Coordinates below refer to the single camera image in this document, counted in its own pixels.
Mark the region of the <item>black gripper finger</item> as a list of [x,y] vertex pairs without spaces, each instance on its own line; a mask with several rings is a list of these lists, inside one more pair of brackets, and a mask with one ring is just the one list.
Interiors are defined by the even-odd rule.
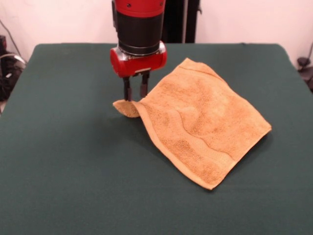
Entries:
[[150,78],[150,73],[143,72],[141,75],[142,75],[142,81],[140,85],[140,96],[141,98],[145,98],[146,95],[148,94],[148,81]]
[[132,89],[130,85],[130,77],[123,77],[123,84],[124,84],[124,99],[126,101],[132,100]]

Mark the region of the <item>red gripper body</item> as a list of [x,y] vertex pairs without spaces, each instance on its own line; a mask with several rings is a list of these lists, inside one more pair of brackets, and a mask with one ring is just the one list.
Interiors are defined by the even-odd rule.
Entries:
[[156,53],[146,56],[128,55],[119,47],[114,47],[110,49],[110,61],[114,72],[119,77],[129,77],[164,67],[167,61],[167,50],[162,41]]

